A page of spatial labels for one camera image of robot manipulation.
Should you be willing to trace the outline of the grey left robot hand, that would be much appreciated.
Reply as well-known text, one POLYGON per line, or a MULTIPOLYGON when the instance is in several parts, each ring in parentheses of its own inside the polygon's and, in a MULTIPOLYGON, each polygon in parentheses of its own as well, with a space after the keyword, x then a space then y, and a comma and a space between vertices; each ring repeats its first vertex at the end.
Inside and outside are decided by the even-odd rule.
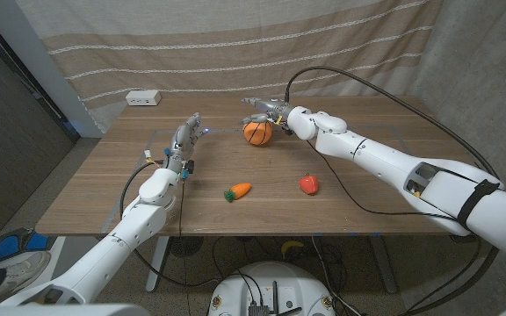
POLYGON ((199 129, 200 120, 200 113, 195 112, 178 127, 166 151, 166 159, 163 162, 164 169, 170 169, 178 174, 183 172, 185 163, 192 156, 195 144, 208 133, 207 128, 199 129))

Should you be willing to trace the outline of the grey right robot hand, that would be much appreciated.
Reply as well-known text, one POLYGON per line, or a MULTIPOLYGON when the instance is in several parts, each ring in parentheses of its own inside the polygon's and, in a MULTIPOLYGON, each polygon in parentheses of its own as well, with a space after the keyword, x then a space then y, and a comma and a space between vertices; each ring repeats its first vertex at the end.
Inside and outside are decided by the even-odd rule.
POLYGON ((261 99, 258 97, 244 98, 245 104, 252 104, 258 113, 243 118, 240 123, 273 123, 281 126, 287 135, 292 135, 293 130, 287 124, 287 118, 293 107, 277 98, 261 99))

